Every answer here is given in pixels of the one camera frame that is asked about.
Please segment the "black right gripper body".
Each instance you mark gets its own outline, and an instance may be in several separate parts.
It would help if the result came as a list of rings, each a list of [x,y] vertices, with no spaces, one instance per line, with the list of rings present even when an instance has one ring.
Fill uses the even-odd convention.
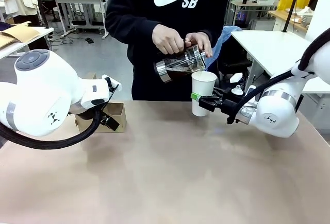
[[[231,101],[229,99],[222,99],[220,101],[220,107],[222,113],[228,115],[227,120],[235,120],[236,115],[240,111],[240,109],[243,107],[244,101],[241,100],[238,103]]]

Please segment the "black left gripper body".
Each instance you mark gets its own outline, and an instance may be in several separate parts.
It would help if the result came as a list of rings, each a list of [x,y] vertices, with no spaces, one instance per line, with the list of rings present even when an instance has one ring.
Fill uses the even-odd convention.
[[[117,122],[113,117],[109,115],[102,115],[100,124],[107,127],[112,131],[117,131],[120,126],[120,123]]]

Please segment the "person left hand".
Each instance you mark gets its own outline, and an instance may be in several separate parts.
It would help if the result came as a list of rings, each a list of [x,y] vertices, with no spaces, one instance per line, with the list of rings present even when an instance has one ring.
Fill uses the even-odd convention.
[[[185,45],[187,47],[197,45],[200,51],[205,52],[207,58],[211,58],[213,56],[211,42],[208,35],[204,32],[194,32],[187,34],[185,38]]]

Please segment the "person right hand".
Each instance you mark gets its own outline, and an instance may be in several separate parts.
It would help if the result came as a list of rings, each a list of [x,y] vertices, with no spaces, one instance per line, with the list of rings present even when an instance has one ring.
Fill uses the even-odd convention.
[[[152,32],[154,45],[165,55],[173,55],[184,50],[184,40],[172,28],[158,24]]]

